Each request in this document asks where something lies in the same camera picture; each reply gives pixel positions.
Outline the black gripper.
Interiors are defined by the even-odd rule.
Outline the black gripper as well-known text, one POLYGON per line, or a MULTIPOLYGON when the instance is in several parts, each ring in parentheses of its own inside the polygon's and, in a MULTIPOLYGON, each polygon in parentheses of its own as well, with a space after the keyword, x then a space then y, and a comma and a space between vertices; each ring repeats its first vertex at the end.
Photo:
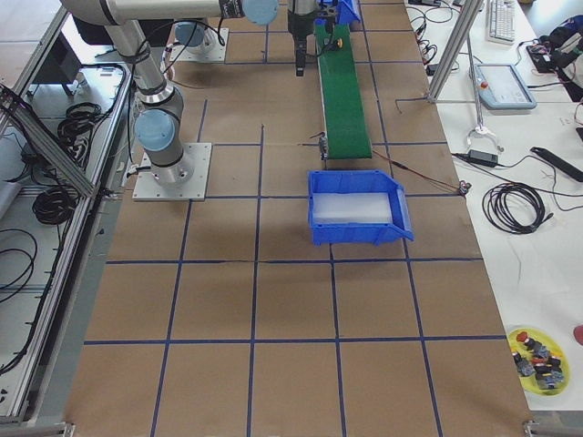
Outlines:
POLYGON ((332 32, 336 26, 338 16, 337 3, 318 4, 318 25, 323 25, 326 32, 332 32))
POLYGON ((294 43, 295 75, 304 76, 307 37, 313 33, 314 15, 287 14, 288 32, 294 43))

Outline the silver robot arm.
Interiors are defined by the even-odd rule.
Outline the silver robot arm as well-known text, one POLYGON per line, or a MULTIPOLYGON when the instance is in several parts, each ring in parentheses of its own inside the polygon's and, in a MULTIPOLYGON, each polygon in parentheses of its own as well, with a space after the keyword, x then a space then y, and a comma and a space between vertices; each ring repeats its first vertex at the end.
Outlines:
MULTIPOLYGON (((278 14, 279 1, 219 1, 220 18, 246 17, 255 25, 268 25, 278 14)), ((296 52, 307 49, 307 37, 314 32, 315 21, 324 19, 328 22, 329 30, 333 31, 337 16, 338 1, 288 1, 287 23, 296 52)), ((176 24, 175 37, 177 41, 194 49, 204 44, 219 42, 219 32, 198 18, 200 24, 194 21, 176 24)))
POLYGON ((144 148, 151 173, 160 184, 179 184, 195 169, 179 140, 183 99, 151 54, 141 20, 204 20, 242 18, 267 25, 277 15, 277 1, 64 1, 74 17, 102 25, 125 62, 133 66, 137 97, 145 105, 135 122, 135 136, 144 148))

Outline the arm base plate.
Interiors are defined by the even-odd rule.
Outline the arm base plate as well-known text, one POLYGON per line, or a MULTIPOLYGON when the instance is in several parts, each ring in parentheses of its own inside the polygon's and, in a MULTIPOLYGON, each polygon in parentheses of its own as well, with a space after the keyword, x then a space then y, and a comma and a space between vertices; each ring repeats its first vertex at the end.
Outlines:
POLYGON ((204 201, 211 162, 211 143, 184 143, 179 163, 161 168, 150 162, 143 153, 142 166, 133 189, 136 201, 204 201))
POLYGON ((175 44, 169 57, 196 63, 222 63, 225 60, 229 29, 222 28, 217 36, 215 28, 181 23, 175 28, 175 44))

